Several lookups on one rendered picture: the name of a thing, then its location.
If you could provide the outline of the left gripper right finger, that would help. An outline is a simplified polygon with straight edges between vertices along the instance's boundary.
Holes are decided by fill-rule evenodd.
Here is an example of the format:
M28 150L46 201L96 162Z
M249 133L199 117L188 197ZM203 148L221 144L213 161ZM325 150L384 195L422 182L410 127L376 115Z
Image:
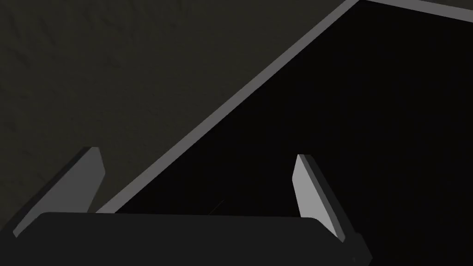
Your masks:
M301 217L318 220L341 242L353 239L348 215L311 155L297 155L292 184Z

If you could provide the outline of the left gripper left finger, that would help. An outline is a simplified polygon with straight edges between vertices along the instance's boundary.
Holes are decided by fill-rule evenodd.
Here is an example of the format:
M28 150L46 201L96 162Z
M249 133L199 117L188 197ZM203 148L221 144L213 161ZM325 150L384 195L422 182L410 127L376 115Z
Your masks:
M46 212L87 212L104 176L100 149L82 148L12 217L12 233L18 236Z

